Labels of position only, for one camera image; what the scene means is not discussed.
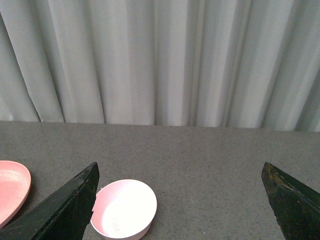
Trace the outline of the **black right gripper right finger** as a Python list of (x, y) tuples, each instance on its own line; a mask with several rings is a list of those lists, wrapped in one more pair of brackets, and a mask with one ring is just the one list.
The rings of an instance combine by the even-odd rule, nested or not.
[(286, 240), (320, 238), (320, 194), (269, 162), (261, 179)]

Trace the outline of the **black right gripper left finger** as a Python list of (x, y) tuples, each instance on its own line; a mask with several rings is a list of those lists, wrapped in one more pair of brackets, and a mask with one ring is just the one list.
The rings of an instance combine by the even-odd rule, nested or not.
[(2, 240), (81, 240), (93, 215), (100, 172), (93, 162), (0, 231)]

